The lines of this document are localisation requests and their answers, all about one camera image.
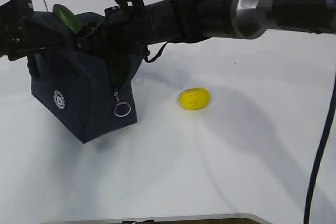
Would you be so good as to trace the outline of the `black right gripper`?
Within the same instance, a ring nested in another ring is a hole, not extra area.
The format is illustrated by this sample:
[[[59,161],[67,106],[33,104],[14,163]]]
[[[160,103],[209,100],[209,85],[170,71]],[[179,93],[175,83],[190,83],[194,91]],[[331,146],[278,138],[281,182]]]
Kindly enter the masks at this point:
[[[94,12],[76,15],[83,28],[76,34],[80,51],[108,59],[111,52],[129,51],[136,46],[158,43],[157,8],[144,6],[130,13],[118,7],[105,16]]]

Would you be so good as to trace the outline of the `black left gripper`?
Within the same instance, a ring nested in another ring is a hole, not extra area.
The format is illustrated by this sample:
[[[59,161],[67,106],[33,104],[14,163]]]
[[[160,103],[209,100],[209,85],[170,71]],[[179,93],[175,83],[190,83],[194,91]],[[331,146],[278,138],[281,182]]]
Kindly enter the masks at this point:
[[[1,57],[18,60],[29,51],[76,47],[73,32],[56,19],[34,20],[32,0],[9,0],[1,5]]]

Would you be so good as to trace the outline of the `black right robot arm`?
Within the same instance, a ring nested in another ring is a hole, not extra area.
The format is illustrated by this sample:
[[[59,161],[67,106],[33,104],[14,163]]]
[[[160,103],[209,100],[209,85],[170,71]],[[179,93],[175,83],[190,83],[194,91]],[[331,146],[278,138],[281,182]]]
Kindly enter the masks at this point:
[[[79,49],[110,51],[210,38],[253,40],[269,29],[335,33],[335,0],[115,0],[102,21],[82,37]]]

